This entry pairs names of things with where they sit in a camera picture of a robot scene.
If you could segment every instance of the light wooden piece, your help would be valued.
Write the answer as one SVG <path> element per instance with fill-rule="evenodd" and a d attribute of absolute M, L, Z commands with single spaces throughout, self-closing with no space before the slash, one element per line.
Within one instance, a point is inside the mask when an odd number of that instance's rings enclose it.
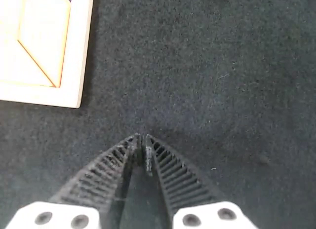
<path fill-rule="evenodd" d="M 60 87 L 69 0 L 24 0 L 18 40 L 55 87 Z"/>
<path fill-rule="evenodd" d="M 23 0 L 0 0 L 0 29 L 17 38 Z"/>
<path fill-rule="evenodd" d="M 1 29 L 0 54 L 0 81 L 54 86 L 15 37 Z"/>
<path fill-rule="evenodd" d="M 15 102 L 78 108 L 90 32 L 93 0 L 72 0 L 61 85 L 56 87 L 0 82 L 0 99 Z"/>

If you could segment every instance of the dark gray carpet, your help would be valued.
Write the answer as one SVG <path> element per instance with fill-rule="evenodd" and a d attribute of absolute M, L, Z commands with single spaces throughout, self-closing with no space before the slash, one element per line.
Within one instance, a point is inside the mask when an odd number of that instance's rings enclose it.
<path fill-rule="evenodd" d="M 257 226 L 314 229 L 315 4 L 95 0 L 82 107 L 0 102 L 1 226 L 140 132 Z"/>

